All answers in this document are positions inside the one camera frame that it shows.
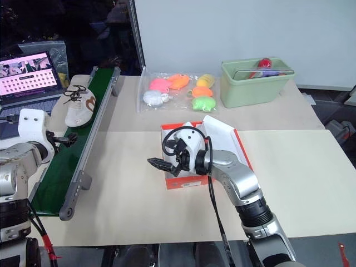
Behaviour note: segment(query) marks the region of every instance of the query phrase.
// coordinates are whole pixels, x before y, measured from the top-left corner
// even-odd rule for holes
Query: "table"
[[[146,161],[161,155],[161,124],[201,121],[205,114],[136,114],[133,103],[138,78],[125,77],[118,86],[120,82],[122,91],[118,98],[109,100],[87,163],[86,172],[94,177],[90,191],[82,192],[72,220],[42,218],[53,244],[220,240],[207,186],[166,190],[164,173]],[[238,130],[258,130],[240,131],[240,136],[266,200],[287,236],[356,231],[356,217],[348,213],[356,200],[356,171],[330,132],[319,130],[323,125],[293,81],[271,103],[232,109],[224,109],[220,101],[218,105],[219,112],[212,116]],[[62,108],[53,110],[52,131],[63,131],[60,122],[64,116]],[[38,178],[31,178],[30,188]],[[218,182],[214,186],[228,238],[246,239],[223,187]],[[325,223],[325,214],[330,212],[333,216]],[[32,236],[40,239],[34,230]]]
[[[240,136],[288,237],[356,231],[356,214],[350,212],[356,171],[329,131]],[[95,178],[73,219],[42,217],[55,246],[220,240],[207,186],[166,190],[163,172],[147,163],[161,155],[159,132],[100,132],[92,151],[86,171]],[[218,182],[214,187],[228,239],[246,239],[223,187]],[[39,238],[35,231],[32,236]]]

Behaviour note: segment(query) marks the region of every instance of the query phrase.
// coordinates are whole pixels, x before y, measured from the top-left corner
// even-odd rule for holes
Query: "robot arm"
[[[287,263],[302,266],[295,262],[295,252],[276,216],[267,206],[255,174],[230,151],[213,150],[211,159],[207,148],[200,149],[202,138],[199,134],[202,133],[191,124],[185,126],[174,130],[174,140],[165,138],[162,144],[164,153],[167,152],[165,146],[173,150],[168,155],[176,156],[177,166],[157,158],[148,159],[148,162],[175,176],[181,170],[205,175],[211,164],[212,178],[223,185],[239,213],[242,228],[249,239],[248,249],[253,264],[261,267],[282,267]]]
[[[23,143],[0,151],[0,266],[41,265],[37,240],[26,237],[31,233],[28,179],[59,152],[56,142],[68,147],[76,141],[76,134],[54,137],[46,130],[47,117],[41,110],[22,109],[19,133]],[[40,234],[48,239],[44,229]],[[51,244],[48,247],[54,259]]]

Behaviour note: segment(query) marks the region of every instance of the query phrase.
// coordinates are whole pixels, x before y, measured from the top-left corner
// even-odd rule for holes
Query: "clear plastic bag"
[[[43,51],[48,51],[51,60],[56,68],[56,71],[62,82],[62,86],[67,88],[69,86],[69,72],[66,44],[64,41],[43,41],[31,43],[19,43],[19,48],[23,53],[33,54]]]
[[[137,90],[137,112],[155,110],[195,110],[200,112],[217,111],[216,84],[213,84],[209,88],[210,95],[201,93],[201,90],[198,90],[198,94],[193,94],[196,82],[203,74],[179,73],[179,75],[187,75],[189,77],[189,82],[186,86],[178,90],[169,89],[167,91],[157,91],[150,89],[150,85],[155,79],[158,78],[168,81],[169,78],[174,75],[176,75],[176,73],[149,72],[146,67],[144,67]]]

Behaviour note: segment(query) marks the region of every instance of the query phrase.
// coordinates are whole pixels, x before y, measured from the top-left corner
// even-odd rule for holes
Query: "floor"
[[[345,255],[349,260],[350,266],[356,266],[356,233],[330,236],[315,236],[308,238],[291,238],[290,242],[297,255],[298,262],[307,267],[343,267],[342,258],[340,255],[338,243],[342,243],[345,247]],[[220,250],[220,254],[225,265],[228,266],[225,257],[222,242],[216,242],[216,246]],[[230,241],[231,250],[234,256],[236,266],[252,267],[248,258],[245,244],[242,241]],[[113,249],[109,247],[101,248],[71,248],[61,247],[55,248],[56,254],[62,256],[58,260],[58,266],[114,266],[114,267],[143,267],[154,266],[159,267],[195,267],[195,259],[193,255],[193,243],[176,243],[176,244],[161,244],[159,246],[160,263],[156,262],[158,257],[153,256],[153,261],[147,257],[148,253],[142,253],[142,250],[152,251],[152,254],[157,253],[158,249],[152,245],[135,245],[135,246],[117,246]],[[132,265],[128,265],[127,251],[136,249],[138,255]],[[48,257],[45,250],[41,249],[42,266],[49,267]]]
[[[323,124],[330,120],[350,121],[356,126],[356,107],[345,106],[342,102],[347,93],[337,91],[320,91],[302,89],[313,96],[316,105],[313,109]],[[356,136],[342,146],[343,150],[356,167]],[[344,267],[340,254],[339,243],[345,247],[345,255],[350,266],[356,266],[356,233],[315,236],[308,238],[292,238],[290,242],[297,259],[307,267],[332,266]],[[160,266],[160,267],[193,267],[196,266],[193,243],[151,244],[134,246],[108,246],[100,248],[55,248],[56,254],[63,258],[58,266]],[[220,250],[224,265],[228,266],[222,242],[214,243]],[[236,266],[252,266],[243,241],[230,242]],[[50,266],[44,248],[41,248],[42,266]]]

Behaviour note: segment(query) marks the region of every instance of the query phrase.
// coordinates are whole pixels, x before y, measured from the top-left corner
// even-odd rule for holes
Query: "white wall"
[[[146,66],[220,74],[278,56],[300,85],[356,84],[356,0],[135,0]]]

